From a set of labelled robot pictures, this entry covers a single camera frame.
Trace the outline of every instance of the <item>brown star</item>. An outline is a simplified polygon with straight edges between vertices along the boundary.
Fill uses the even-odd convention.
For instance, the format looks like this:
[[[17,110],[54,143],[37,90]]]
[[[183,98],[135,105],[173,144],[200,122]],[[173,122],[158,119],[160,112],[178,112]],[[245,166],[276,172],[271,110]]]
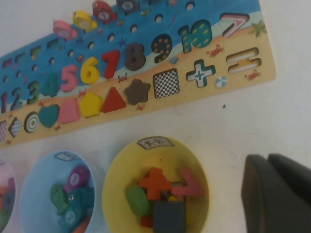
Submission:
[[[145,103],[148,101],[150,87],[149,83],[143,83],[140,79],[134,79],[131,85],[125,88],[124,93],[131,105],[136,105],[139,102]]]

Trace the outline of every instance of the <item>white table surface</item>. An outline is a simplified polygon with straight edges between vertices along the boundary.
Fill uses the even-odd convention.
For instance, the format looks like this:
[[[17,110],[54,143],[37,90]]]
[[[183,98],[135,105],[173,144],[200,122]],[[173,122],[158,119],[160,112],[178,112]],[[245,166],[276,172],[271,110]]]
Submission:
[[[47,152],[68,148],[107,171],[129,142],[150,135],[174,137],[193,150],[207,174],[210,210],[204,232],[245,233],[240,193],[246,155],[278,152],[311,167],[311,3],[260,2],[276,60],[275,81],[12,146],[0,156],[27,172]],[[0,0],[0,56],[51,33],[53,18],[71,22],[74,10],[91,13],[91,4]]]

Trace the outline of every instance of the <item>pink number 5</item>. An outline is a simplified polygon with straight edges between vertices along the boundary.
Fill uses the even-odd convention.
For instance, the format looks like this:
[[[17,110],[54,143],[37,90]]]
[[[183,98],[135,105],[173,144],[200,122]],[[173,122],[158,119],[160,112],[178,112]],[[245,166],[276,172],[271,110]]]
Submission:
[[[75,65],[64,67],[62,70],[62,80],[66,81],[66,84],[61,85],[60,89],[64,92],[72,91],[78,85],[78,78],[74,75],[77,72]]]

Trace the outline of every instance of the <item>purple fish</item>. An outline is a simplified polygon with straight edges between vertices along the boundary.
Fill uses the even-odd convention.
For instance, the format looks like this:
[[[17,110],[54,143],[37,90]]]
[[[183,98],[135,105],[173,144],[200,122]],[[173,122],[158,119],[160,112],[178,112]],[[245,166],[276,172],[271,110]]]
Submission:
[[[63,186],[66,193],[71,192],[75,188],[80,188],[87,185],[91,176],[90,171],[83,165],[76,166],[70,173],[68,182]]]

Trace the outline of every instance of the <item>starfish illustration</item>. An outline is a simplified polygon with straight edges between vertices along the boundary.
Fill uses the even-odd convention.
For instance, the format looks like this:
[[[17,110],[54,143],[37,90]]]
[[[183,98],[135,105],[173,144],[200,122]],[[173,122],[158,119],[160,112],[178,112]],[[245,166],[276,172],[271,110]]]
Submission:
[[[118,45],[120,46],[120,48],[122,47],[122,45],[126,46],[126,41],[127,39],[123,40],[123,37],[121,38],[121,41],[118,42]]]
[[[249,34],[255,34],[256,37],[258,37],[260,35],[260,33],[267,33],[267,30],[266,30],[266,25],[264,24],[264,22],[259,21],[259,23],[252,23],[252,27],[253,27],[253,30],[249,33]]]

